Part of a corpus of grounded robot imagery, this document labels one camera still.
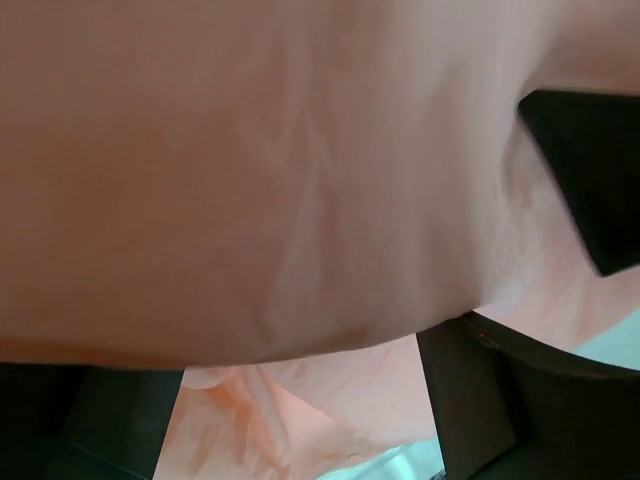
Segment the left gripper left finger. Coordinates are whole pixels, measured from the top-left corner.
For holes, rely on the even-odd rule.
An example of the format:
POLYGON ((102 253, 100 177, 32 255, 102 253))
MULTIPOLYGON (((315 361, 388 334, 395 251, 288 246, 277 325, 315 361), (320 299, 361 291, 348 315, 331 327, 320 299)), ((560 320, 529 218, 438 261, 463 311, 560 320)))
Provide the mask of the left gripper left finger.
POLYGON ((180 370, 1 366, 4 479, 150 479, 180 370))

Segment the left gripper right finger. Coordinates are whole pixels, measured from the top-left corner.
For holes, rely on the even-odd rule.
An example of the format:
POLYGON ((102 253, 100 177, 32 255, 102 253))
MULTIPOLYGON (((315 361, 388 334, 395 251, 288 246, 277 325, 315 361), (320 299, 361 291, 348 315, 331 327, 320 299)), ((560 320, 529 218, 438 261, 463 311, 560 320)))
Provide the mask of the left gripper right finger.
POLYGON ((638 478, 638 371, 475 312, 416 338, 447 478, 638 478))

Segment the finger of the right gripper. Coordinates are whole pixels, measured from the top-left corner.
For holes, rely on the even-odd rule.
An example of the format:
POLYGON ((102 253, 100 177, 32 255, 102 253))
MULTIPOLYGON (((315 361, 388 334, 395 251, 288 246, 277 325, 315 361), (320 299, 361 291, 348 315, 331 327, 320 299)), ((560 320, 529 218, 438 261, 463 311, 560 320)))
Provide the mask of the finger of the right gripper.
POLYGON ((518 105, 598 273, 639 265, 639 97, 536 90, 518 105))

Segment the salmon pink jacket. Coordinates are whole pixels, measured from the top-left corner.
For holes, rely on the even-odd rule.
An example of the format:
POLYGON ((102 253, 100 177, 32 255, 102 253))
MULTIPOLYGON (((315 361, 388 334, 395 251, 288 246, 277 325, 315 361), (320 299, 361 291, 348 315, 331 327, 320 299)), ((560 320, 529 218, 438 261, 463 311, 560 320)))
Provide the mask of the salmon pink jacket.
POLYGON ((435 426, 417 332, 571 350, 599 277, 517 118, 639 90, 635 1, 5 1, 1 357, 182 367, 159 479, 314 479, 435 426))

